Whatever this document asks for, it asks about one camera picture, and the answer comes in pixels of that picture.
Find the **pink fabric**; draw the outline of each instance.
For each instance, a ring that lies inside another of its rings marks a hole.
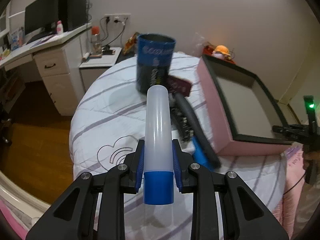
[[[26,239],[27,231],[14,219],[7,206],[0,200],[0,210],[5,219],[22,240]]]
[[[197,66],[213,134],[214,150],[221,156],[261,156],[276,155],[284,152],[291,145],[263,144],[234,141],[220,96],[211,75],[201,58]]]
[[[288,160],[284,192],[293,187],[303,176],[304,169],[302,153],[303,151],[299,150]],[[284,195],[278,206],[272,212],[276,219],[287,231],[289,238],[291,238],[293,234],[294,219],[296,216],[303,184],[304,179],[302,179],[293,189]]]

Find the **red bottle cap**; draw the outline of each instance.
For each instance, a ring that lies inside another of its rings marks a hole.
[[[91,34],[95,35],[95,34],[99,34],[100,33],[100,29],[99,26],[92,26],[91,28]]]

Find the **round table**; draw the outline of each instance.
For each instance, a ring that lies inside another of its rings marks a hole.
[[[81,100],[69,137],[74,178],[84,171],[93,175],[108,171],[123,162],[126,154],[135,151],[138,140],[144,138],[147,99],[135,88],[136,62],[137,58],[133,57],[108,69]],[[196,73],[198,62],[197,57],[174,53],[170,74],[193,83],[188,100],[205,135],[212,141],[206,101]],[[177,137],[177,132],[173,131],[172,138]],[[181,143],[181,148],[191,154],[194,149],[192,143]],[[237,172],[269,210],[276,207],[284,191],[284,155],[228,156],[220,160],[222,166],[216,172]],[[175,188],[174,204],[150,206],[143,203],[142,189],[143,183],[137,195],[124,197],[127,239],[190,239],[192,194],[180,194]]]

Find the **computer monitor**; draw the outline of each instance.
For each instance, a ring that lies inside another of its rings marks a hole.
[[[58,2],[59,0],[36,0],[26,7],[24,20],[25,34],[39,28],[44,28],[41,33],[32,37],[31,41],[55,33],[55,26],[59,20]]]

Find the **drawer handle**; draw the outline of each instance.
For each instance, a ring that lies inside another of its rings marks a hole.
[[[52,67],[54,67],[55,65],[56,65],[55,63],[53,63],[53,65],[52,65],[52,66],[44,65],[44,68],[52,68]]]

